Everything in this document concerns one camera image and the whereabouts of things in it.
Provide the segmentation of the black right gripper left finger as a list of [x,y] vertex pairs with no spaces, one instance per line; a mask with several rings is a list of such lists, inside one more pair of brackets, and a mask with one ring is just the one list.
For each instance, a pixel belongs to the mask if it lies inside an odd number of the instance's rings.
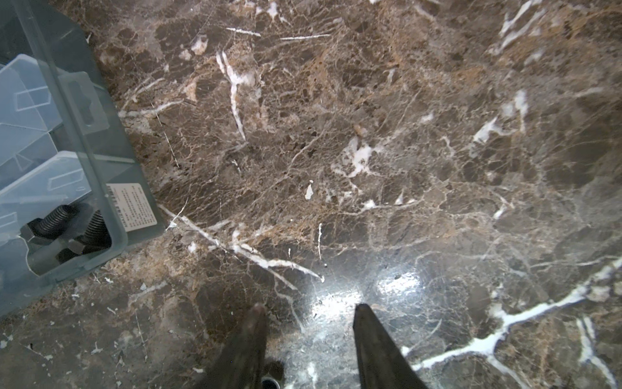
[[197,388],[261,388],[267,348],[267,310],[255,304]]

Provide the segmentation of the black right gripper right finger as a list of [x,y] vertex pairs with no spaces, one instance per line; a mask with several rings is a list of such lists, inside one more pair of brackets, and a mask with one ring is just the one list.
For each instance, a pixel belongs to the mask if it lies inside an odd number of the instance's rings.
[[353,332],[361,388],[427,388],[369,305],[356,306]]

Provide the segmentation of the black hex bolt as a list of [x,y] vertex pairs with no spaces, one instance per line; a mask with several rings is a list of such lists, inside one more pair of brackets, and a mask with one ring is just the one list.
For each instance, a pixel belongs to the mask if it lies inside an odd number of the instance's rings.
[[94,212],[84,233],[68,242],[68,249],[77,255],[102,251],[111,246],[105,219],[100,211]]
[[46,217],[29,222],[28,226],[37,237],[56,239],[66,230],[78,213],[79,210],[72,205],[59,205]]

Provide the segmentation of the black round nut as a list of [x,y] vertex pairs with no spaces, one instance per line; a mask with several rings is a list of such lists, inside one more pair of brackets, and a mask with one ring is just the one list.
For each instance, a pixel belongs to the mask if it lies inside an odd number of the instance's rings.
[[264,376],[261,380],[261,389],[281,389],[281,386],[278,380],[270,376]]

